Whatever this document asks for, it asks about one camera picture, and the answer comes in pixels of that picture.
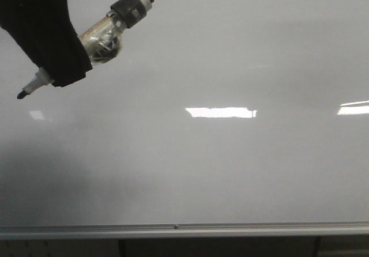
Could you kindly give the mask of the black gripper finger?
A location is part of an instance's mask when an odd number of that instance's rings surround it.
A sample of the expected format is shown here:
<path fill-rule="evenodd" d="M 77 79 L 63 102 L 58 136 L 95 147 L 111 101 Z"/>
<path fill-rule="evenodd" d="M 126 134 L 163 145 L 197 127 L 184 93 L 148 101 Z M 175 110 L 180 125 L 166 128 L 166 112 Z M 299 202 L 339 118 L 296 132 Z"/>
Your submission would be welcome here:
<path fill-rule="evenodd" d="M 67 0 L 1 0 L 1 28 L 48 73 L 54 87 L 73 84 L 92 69 Z"/>

